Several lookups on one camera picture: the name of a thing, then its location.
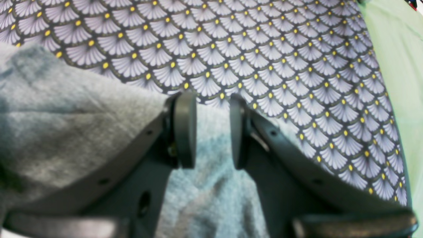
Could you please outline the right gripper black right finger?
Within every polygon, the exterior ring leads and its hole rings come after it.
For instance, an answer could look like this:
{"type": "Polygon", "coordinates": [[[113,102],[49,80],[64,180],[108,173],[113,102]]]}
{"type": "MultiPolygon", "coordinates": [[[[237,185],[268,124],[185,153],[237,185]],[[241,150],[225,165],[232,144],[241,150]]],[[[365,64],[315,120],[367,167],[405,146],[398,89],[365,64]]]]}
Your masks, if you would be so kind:
{"type": "Polygon", "coordinates": [[[255,182],[271,238],[411,238],[418,229],[411,208],[330,175],[239,95],[230,122],[234,167],[255,182]]]}

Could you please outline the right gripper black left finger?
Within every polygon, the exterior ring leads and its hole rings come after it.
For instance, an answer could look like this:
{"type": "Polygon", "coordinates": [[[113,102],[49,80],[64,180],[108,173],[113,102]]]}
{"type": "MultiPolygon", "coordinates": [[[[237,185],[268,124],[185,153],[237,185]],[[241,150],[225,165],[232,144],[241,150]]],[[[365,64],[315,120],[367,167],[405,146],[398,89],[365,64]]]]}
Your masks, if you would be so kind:
{"type": "Polygon", "coordinates": [[[12,208],[5,238],[152,238],[168,179],[196,164],[193,93],[166,99],[162,112],[119,154],[41,199],[12,208]]]}

